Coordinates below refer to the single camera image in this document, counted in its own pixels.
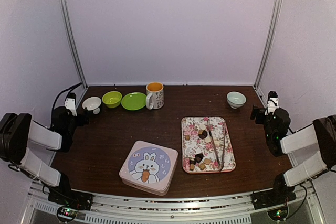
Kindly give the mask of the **pink bunny tin lid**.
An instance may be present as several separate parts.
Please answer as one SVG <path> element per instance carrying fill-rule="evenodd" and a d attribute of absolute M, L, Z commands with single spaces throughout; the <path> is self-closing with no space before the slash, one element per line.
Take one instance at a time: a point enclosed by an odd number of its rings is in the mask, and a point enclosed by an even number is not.
<path fill-rule="evenodd" d="M 149 184 L 164 179 L 172 181 L 177 159 L 178 151 L 175 149 L 138 140 L 124 161 L 119 177 Z"/>

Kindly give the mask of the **pink tin box with dividers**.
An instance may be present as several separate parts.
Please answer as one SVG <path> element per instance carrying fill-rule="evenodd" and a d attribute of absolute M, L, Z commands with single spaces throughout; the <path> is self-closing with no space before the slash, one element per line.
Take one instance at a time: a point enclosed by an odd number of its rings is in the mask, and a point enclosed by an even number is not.
<path fill-rule="evenodd" d="M 122 182 L 128 186 L 134 187 L 136 189 L 145 191 L 158 196 L 165 196 L 169 190 L 171 181 L 164 179 L 163 181 L 156 183 L 143 183 L 141 180 L 126 180 L 123 179 Z"/>

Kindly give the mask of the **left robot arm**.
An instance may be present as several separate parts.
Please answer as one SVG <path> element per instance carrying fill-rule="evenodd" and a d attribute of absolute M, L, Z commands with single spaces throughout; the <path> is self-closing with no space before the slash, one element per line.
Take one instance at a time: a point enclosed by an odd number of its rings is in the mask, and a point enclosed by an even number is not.
<path fill-rule="evenodd" d="M 56 198 L 64 205 L 71 205 L 76 197 L 73 190 L 62 185 L 67 183 L 66 175 L 46 164 L 31 146 L 66 153 L 73 144 L 75 130 L 88 123 L 87 109 L 74 115 L 64 106 L 52 111 L 50 128 L 33 120 L 29 113 L 6 113 L 1 118 L 1 159 L 13 170 L 39 179 L 49 187 L 57 187 Z"/>

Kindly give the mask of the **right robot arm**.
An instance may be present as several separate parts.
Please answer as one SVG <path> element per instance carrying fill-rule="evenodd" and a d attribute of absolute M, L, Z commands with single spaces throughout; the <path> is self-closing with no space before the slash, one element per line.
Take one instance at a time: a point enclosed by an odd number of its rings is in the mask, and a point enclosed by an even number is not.
<path fill-rule="evenodd" d="M 278 175 L 269 192 L 272 203 L 279 204 L 289 196 L 289 188 L 332 171 L 335 166 L 335 115 L 319 118 L 288 135 L 289 113 L 280 107 L 253 106 L 250 119 L 264 127 L 266 144 L 273 156 L 289 155 L 316 145 L 317 151 L 301 164 Z"/>

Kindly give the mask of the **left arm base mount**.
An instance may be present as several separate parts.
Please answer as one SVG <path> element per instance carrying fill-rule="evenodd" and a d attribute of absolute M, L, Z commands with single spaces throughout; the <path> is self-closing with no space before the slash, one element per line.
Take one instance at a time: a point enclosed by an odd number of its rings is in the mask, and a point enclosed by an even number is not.
<path fill-rule="evenodd" d="M 48 200 L 59 205 L 56 217 L 63 223 L 73 221 L 79 211 L 91 209 L 93 194 L 73 190 L 68 176 L 63 173 L 58 186 L 48 185 L 47 188 L 49 189 Z"/>

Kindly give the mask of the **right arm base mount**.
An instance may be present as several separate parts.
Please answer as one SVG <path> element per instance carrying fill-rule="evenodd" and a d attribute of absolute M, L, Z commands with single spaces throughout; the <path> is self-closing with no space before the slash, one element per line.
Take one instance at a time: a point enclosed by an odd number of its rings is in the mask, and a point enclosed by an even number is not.
<path fill-rule="evenodd" d="M 274 221 L 284 221 L 289 217 L 288 203 L 296 199 L 295 186 L 288 186 L 284 173 L 275 177 L 273 188 L 254 191 L 251 200 L 254 209 L 271 208 L 268 216 Z"/>

